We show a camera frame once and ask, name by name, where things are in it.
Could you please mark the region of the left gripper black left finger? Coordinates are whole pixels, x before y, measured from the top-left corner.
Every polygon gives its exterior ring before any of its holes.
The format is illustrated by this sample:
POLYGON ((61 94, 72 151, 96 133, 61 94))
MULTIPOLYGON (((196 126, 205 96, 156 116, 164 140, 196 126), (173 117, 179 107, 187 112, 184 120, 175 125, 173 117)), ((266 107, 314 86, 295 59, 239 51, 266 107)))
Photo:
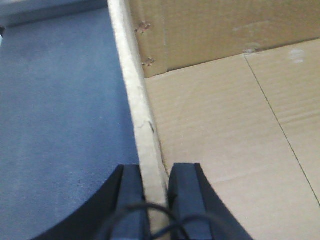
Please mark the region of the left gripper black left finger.
POLYGON ((87 202, 36 239, 104 240, 111 216, 129 205, 144 201, 139 165, 120 164, 87 202))

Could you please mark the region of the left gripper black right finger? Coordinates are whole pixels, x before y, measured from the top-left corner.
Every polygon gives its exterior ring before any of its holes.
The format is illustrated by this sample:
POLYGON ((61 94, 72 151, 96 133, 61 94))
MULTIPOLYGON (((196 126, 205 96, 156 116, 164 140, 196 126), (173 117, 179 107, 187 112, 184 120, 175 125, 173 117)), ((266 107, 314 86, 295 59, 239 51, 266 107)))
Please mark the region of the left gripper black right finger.
POLYGON ((251 240, 209 183, 199 163, 175 163, 168 205, 191 240, 251 240))

